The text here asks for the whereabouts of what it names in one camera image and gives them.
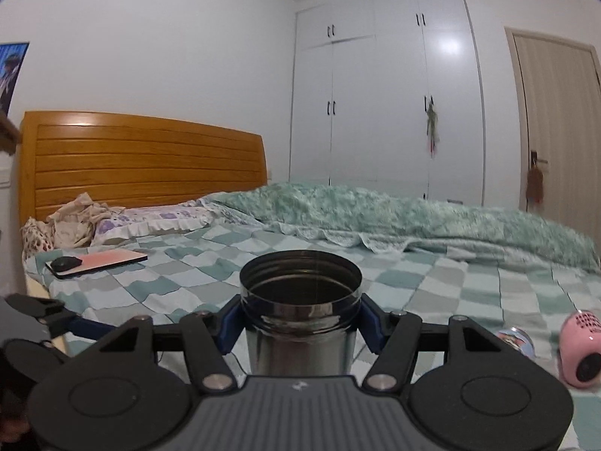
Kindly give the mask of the stainless steel cup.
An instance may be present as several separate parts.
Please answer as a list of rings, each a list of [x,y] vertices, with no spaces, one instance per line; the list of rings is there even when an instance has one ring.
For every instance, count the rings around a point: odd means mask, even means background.
[[[239,273],[254,376],[349,373],[362,296],[359,267],[338,254],[262,254]]]

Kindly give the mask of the beige room door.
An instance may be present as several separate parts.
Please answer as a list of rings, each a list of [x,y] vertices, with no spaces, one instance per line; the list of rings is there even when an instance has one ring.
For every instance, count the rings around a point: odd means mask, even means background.
[[[600,240],[600,60],[594,46],[506,30],[521,128],[519,207]],[[525,199],[531,157],[544,201]]]

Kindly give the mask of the green checkered bed sheet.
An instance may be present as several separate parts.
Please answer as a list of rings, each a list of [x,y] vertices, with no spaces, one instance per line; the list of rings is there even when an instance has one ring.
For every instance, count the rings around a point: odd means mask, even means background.
[[[600,307],[600,279],[586,270],[461,239],[395,244],[348,232],[304,239],[289,229],[224,224],[92,244],[96,253],[119,248],[143,260],[62,280],[50,272],[59,257],[52,250],[27,259],[27,274],[86,318],[116,326],[148,313],[174,323],[193,310],[224,306],[239,293],[242,267],[275,254],[278,274],[292,278],[276,286],[282,300],[324,313],[357,288],[385,310],[409,310],[427,322],[463,313],[491,330],[515,326],[533,339],[548,369],[557,366],[562,322],[576,309]]]

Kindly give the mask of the green floral quilt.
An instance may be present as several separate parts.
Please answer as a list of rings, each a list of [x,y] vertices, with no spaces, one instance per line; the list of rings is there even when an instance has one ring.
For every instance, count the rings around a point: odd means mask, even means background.
[[[560,265],[597,273],[594,240],[539,216],[350,186],[276,183],[217,192],[201,204],[222,221],[374,253],[460,250],[512,265]]]

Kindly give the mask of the shiny round can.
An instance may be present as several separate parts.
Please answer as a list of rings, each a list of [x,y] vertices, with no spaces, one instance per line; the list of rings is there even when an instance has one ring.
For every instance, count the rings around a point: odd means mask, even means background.
[[[497,331],[496,336],[529,359],[536,358],[533,340],[524,330],[517,327],[504,328]]]

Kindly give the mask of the pink laptop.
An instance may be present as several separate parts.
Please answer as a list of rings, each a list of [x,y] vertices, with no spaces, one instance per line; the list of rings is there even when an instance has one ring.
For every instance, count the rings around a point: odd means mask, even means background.
[[[50,268],[51,262],[47,262],[46,266],[55,277],[59,279],[65,279],[82,274],[88,274],[137,262],[147,261],[148,259],[147,254],[139,253],[138,251],[134,250],[124,250],[123,248],[98,251],[97,253],[93,254],[77,254],[76,256],[70,257],[79,257],[83,260],[83,264],[81,264],[80,267],[63,273],[55,273]]]

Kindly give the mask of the purple floral pillow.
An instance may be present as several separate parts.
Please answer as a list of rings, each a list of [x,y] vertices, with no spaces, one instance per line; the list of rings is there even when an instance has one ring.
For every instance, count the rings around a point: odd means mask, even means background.
[[[195,201],[124,209],[97,225],[91,245],[111,245],[150,235],[191,232],[209,226],[214,219],[212,212]]]

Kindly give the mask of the black device at left edge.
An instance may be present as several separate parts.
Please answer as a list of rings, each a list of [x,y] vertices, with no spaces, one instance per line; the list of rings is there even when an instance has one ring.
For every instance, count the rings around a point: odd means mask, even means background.
[[[1,346],[13,339],[50,342],[55,348],[67,353],[64,337],[59,328],[60,318],[73,318],[59,300],[13,294],[1,297]]]

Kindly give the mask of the black computer mouse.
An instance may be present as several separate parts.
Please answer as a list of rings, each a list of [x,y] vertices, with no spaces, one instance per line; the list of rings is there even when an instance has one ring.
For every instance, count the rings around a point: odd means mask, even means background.
[[[50,268],[55,273],[63,273],[80,267],[81,264],[83,264],[83,260],[79,257],[63,256],[56,257],[56,259],[50,263]]]

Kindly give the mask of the crumpled beige clothing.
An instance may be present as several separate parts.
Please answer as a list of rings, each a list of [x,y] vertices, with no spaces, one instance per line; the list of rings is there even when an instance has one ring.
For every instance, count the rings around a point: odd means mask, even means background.
[[[87,192],[64,204],[44,221],[33,217],[21,227],[23,261],[55,248],[88,247],[98,224],[121,214],[124,207],[94,201]]]

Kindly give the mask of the pink round speaker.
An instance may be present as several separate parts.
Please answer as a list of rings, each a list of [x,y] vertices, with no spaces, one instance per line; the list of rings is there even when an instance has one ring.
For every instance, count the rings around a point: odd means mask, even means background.
[[[560,373],[578,389],[598,384],[600,379],[600,320],[595,313],[579,310],[569,316],[559,332]]]

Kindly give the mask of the wooden bed headboard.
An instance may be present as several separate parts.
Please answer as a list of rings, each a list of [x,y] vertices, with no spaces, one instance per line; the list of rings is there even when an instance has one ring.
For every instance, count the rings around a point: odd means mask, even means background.
[[[268,182],[260,135],[174,119],[29,111],[18,158],[20,221],[86,192],[126,208],[164,206]]]

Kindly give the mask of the hanging ornament on wardrobe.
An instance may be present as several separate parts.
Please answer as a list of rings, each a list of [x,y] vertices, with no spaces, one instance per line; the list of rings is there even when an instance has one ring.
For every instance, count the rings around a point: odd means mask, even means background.
[[[427,137],[429,142],[430,156],[434,157],[437,153],[437,147],[439,142],[438,135],[438,114],[435,108],[435,103],[432,97],[426,101],[426,115],[427,115]]]

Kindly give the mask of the white wardrobe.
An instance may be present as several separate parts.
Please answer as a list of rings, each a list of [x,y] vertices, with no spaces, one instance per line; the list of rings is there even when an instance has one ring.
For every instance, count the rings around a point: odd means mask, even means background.
[[[291,180],[482,204],[483,100],[465,0],[338,0],[301,11],[292,90]]]

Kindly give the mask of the blue wall poster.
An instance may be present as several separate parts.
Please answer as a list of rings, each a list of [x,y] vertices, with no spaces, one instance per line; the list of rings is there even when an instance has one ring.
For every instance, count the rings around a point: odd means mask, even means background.
[[[7,115],[20,74],[20,66],[27,55],[29,43],[10,43],[0,45],[0,106]]]

